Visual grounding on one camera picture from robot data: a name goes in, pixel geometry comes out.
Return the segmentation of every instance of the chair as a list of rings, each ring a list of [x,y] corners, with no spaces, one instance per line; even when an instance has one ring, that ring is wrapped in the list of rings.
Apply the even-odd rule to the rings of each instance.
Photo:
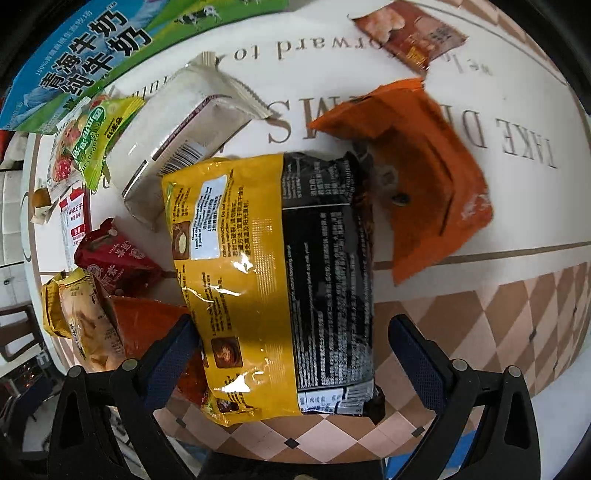
[[[20,303],[12,307],[0,309],[0,317],[14,315],[19,312],[24,312],[26,319],[0,326],[0,356],[4,358],[4,361],[6,362],[13,361],[24,352],[29,350],[32,346],[36,345],[37,343],[41,343],[41,335],[37,326],[37,318],[31,303]],[[29,334],[33,335],[33,340],[28,342],[22,348],[19,348],[19,350],[14,353],[8,352],[8,345],[10,343]]]

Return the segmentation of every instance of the checkered tablecloth pattern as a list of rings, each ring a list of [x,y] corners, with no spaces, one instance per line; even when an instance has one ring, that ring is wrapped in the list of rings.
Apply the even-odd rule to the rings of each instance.
[[[226,429],[179,398],[157,413],[158,421],[168,435],[184,442],[274,462],[359,462],[408,453],[434,414],[423,408],[390,350],[390,318],[408,314],[449,357],[463,358],[473,368],[500,372],[517,365],[536,395],[579,354],[591,314],[590,280],[589,263],[583,263],[476,291],[376,304],[375,378],[387,400],[386,418],[377,426],[370,419],[309,415]],[[474,409],[466,431],[475,428],[481,414],[481,408]]]

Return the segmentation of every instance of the orange package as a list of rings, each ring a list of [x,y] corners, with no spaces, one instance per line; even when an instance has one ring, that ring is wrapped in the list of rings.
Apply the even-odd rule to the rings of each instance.
[[[482,171],[425,93],[422,79],[381,86],[309,126],[369,141],[376,185],[386,178],[390,183],[378,193],[394,230],[396,283],[448,257],[491,222]]]
[[[156,340],[167,335],[181,315],[189,313],[186,307],[129,297],[111,297],[111,305],[127,358],[142,358]],[[177,388],[184,398],[201,406],[207,392],[201,352],[191,357]]]

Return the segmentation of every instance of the small brown snack wrapper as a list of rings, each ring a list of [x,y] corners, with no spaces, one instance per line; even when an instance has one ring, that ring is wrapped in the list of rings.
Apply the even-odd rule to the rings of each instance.
[[[354,18],[353,22],[422,76],[427,75],[432,60],[459,47],[467,39],[455,28],[404,0],[392,2],[365,17]]]

